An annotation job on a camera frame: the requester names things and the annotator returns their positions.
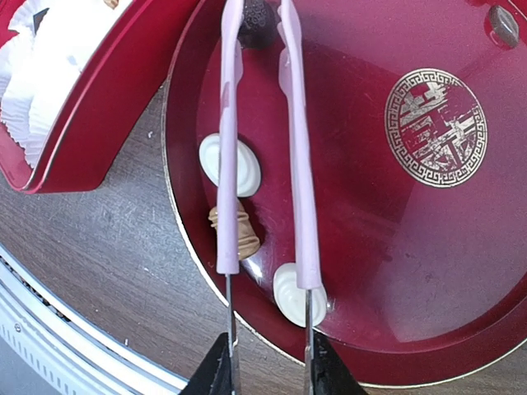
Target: chinese character emblem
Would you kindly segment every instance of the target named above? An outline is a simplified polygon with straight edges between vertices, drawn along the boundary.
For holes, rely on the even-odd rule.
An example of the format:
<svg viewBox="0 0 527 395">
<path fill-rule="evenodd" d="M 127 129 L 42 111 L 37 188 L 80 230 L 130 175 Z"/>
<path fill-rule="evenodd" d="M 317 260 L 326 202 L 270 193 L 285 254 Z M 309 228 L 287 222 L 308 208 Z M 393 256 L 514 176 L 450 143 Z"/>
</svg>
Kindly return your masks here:
<svg viewBox="0 0 527 395">
<path fill-rule="evenodd" d="M 388 143 L 416 180 L 437 188 L 467 181 L 487 149 L 487 121 L 459 78 L 430 68 L 402 77 L 385 109 Z"/>
</svg>

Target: gold circular pattern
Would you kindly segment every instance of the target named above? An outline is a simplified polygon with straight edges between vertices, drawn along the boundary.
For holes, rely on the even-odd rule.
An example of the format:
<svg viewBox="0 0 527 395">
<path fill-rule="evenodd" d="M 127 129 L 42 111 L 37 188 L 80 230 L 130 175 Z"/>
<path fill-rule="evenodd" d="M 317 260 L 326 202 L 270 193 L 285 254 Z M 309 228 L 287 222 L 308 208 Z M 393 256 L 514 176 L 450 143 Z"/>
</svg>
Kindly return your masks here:
<svg viewBox="0 0 527 395">
<path fill-rule="evenodd" d="M 386 102 L 385 130 L 403 168 L 436 188 L 466 182 L 487 150 L 487 120 L 474 93 L 456 76 L 432 68 L 397 81 Z"/>
</svg>

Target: paper cupcake liner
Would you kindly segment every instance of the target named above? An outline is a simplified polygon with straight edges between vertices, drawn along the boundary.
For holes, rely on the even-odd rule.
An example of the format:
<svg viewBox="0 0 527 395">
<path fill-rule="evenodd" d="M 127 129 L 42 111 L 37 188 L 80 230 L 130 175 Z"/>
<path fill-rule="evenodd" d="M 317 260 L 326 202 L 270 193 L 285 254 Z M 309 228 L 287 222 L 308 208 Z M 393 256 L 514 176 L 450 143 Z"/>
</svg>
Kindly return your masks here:
<svg viewBox="0 0 527 395">
<path fill-rule="evenodd" d="M 29 110 L 30 135 L 47 136 L 80 73 L 65 59 L 46 65 L 45 78 L 35 82 Z"/>
<path fill-rule="evenodd" d="M 13 71 L 22 67 L 31 56 L 33 35 L 28 29 L 7 41 L 0 48 L 0 100 L 11 80 Z"/>
<path fill-rule="evenodd" d="M 15 142 L 22 147 L 30 134 L 29 112 L 33 100 L 32 78 L 35 75 L 30 63 L 15 70 L 0 104 L 0 120 Z"/>
</svg>

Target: red lacquer plate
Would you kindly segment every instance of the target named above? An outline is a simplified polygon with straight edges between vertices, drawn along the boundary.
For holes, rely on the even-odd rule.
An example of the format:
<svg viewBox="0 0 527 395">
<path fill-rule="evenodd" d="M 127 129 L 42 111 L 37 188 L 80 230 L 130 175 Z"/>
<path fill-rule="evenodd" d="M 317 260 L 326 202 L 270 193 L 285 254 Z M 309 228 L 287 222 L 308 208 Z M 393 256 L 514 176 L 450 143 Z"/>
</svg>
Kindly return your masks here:
<svg viewBox="0 0 527 395">
<path fill-rule="evenodd" d="M 363 383 L 458 378 L 527 338 L 527 2 L 499 3 L 519 27 L 514 48 L 489 20 L 496 4 L 296 0 L 331 304 L 319 330 Z M 202 0 L 194 12 L 166 97 L 176 214 L 220 292 L 208 222 L 216 188 L 198 147 L 219 124 L 222 6 Z M 302 360 L 304 333 L 272 289 L 295 259 L 281 49 L 244 51 L 240 139 L 263 183 L 243 203 L 263 245 L 243 262 L 234 297 L 248 325 Z"/>
</svg>

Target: red box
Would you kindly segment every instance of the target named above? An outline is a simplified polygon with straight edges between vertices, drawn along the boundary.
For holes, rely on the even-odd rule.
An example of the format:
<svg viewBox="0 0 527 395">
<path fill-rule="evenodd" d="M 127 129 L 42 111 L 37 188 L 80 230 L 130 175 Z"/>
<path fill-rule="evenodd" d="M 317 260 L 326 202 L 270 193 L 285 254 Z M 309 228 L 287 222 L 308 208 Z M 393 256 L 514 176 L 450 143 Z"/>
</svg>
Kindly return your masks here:
<svg viewBox="0 0 527 395">
<path fill-rule="evenodd" d="M 0 45 L 15 34 L 7 26 L 22 3 L 7 0 L 0 5 Z M 23 193 L 97 188 L 165 80 L 178 38 L 196 3 L 132 2 L 70 92 L 34 170 L 0 124 L 0 168 L 7 182 Z"/>
</svg>

